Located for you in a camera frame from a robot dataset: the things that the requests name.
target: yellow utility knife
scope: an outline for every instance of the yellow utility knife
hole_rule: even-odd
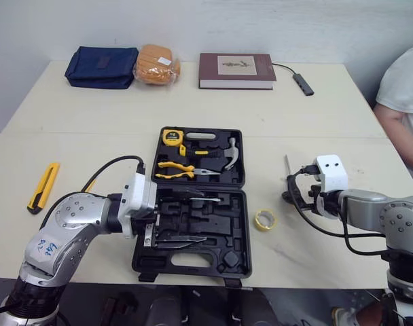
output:
[[[60,168],[60,163],[51,163],[43,174],[33,197],[30,199],[27,209],[32,214],[38,214],[45,206],[46,200],[50,195],[52,186],[57,176],[58,169]]]

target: navy bag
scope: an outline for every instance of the navy bag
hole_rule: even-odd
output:
[[[136,48],[87,48],[74,53],[65,77],[71,86],[125,89],[131,85],[132,69],[139,51]]]

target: plastic bag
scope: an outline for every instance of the plastic bag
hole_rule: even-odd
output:
[[[173,84],[181,72],[178,59],[174,59],[172,51],[162,46],[147,44],[143,46],[137,57],[134,76],[146,84]]]

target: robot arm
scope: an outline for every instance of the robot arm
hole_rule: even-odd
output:
[[[296,175],[304,173],[321,182],[311,186],[309,196],[314,198],[311,204],[304,201],[295,183]],[[382,256],[389,262],[389,288],[398,300],[413,303],[413,196],[396,199],[348,189],[347,174],[339,157],[328,155],[319,156],[313,165],[288,176],[288,191],[283,198],[301,213],[311,210],[330,219],[345,219],[356,228],[384,234],[387,253],[394,253]]]
[[[60,297],[91,241],[113,232],[132,238],[154,216],[156,187],[135,173],[122,194],[78,193],[60,202],[26,246],[14,289],[0,308],[0,325],[53,325]]]

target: toolbox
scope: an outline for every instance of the toolbox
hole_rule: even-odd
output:
[[[161,129],[151,175],[157,218],[137,236],[132,259],[140,281],[189,274],[241,287],[252,271],[243,162],[239,130]],[[177,253],[205,257],[209,266],[176,265]]]

